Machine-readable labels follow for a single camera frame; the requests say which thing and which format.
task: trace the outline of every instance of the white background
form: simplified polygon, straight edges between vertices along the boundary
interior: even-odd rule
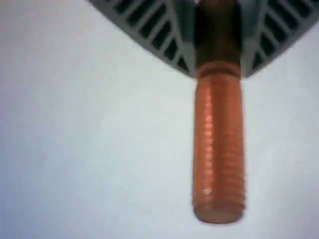
[[[247,211],[208,226],[195,82],[84,0],[1,0],[0,239],[318,238],[318,40],[243,82]]]

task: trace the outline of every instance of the dark slot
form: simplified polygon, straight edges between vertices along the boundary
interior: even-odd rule
[[[158,10],[150,17],[150,19],[146,22],[146,24],[141,28],[141,35],[147,38],[152,29],[156,26],[158,21],[165,15],[166,7],[165,5],[161,5]]]
[[[240,3],[236,2],[232,17],[233,37],[237,46],[242,49],[242,9]]]
[[[175,40],[172,40],[168,46],[168,48],[164,52],[164,56],[166,56],[169,60],[173,60],[174,56],[177,52],[177,44]]]
[[[180,67],[180,68],[182,68],[183,70],[185,70],[186,72],[188,72],[189,70],[188,70],[188,68],[187,68],[187,66],[186,66],[186,63],[185,63],[185,61],[184,61],[184,58],[180,58],[179,59],[179,61],[178,61],[178,66]]]
[[[285,32],[278,26],[278,24],[268,15],[265,16],[265,25],[269,28],[275,39],[282,43],[287,40]]]
[[[296,9],[300,16],[308,17],[310,15],[311,10],[302,0],[288,0],[288,2]]]
[[[145,0],[143,1],[128,17],[128,23],[130,26],[135,26],[144,16],[144,14],[150,9],[154,4],[155,0]]]
[[[261,48],[264,50],[267,56],[270,56],[271,54],[274,53],[275,51],[274,46],[264,34],[261,34],[260,44],[261,44]]]
[[[118,14],[123,14],[133,2],[134,0],[122,0],[118,4],[116,4],[115,11]]]
[[[167,21],[164,24],[163,28],[159,31],[159,33],[156,35],[156,37],[152,41],[152,45],[156,49],[159,49],[163,45],[165,39],[168,37],[170,31],[171,31],[171,26],[170,26],[170,23]]]
[[[259,67],[262,63],[263,63],[263,60],[262,60],[261,56],[259,55],[259,53],[257,53],[257,54],[255,55],[255,59],[254,59],[254,63],[253,63],[253,69],[256,69],[256,68]]]
[[[298,27],[297,21],[281,4],[279,4],[278,0],[269,0],[269,6],[288,25],[291,30],[295,30]]]

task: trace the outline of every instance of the ribbed surface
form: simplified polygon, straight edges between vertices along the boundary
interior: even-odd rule
[[[245,200],[240,70],[210,63],[197,79],[194,212],[207,223],[235,222],[243,214]]]
[[[296,31],[318,11],[318,0],[268,0],[260,49],[255,55],[253,69],[260,67],[277,53]]]
[[[147,41],[159,54],[181,71],[189,72],[177,45],[165,1],[162,0],[104,0],[133,32]]]

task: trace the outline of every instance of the copper bolt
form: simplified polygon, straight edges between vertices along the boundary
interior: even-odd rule
[[[244,210],[240,68],[216,61],[197,71],[193,207],[206,223],[231,223]]]

